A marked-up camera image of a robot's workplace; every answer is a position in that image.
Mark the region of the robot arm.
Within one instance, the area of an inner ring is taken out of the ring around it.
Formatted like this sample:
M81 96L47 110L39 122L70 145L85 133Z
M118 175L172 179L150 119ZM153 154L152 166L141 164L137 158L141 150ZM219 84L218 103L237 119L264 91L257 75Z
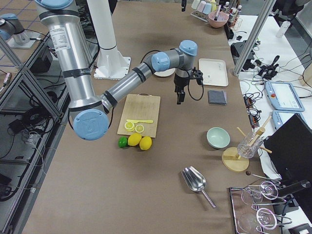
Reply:
M59 16L66 15L67 14L66 9L73 4L72 0L38 0L36 2L40 6L45 8L45 10L47 10L49 16L51 16L53 13ZM117 46L117 43L114 35L113 25L110 22L106 23L106 25L109 26L109 35L106 38L109 40L109 42L113 43L111 46L107 47L107 49L110 50L114 49ZM71 35L66 32L57 34L50 32L50 34L52 36L53 44L57 52L63 51L65 49L73 49L77 46L80 46L81 49L84 48L82 42L80 42L78 39L72 39ZM27 43L29 41L29 38L25 34L24 27L19 22L19 19L15 14L1 15L0 17L1 38L4 40L8 40L13 35L22 36L20 44Z
M75 133L84 140L96 140L109 128L108 113L117 103L156 72L175 69L176 89L183 93L190 76L197 44L183 40L178 48L146 57L135 68L130 58L117 49L112 23L114 5L107 0L90 0L88 7L99 43L97 72L117 83L97 96L92 86L93 59L80 24L76 2L73 0L36 1L40 21L49 29L69 96L69 116Z

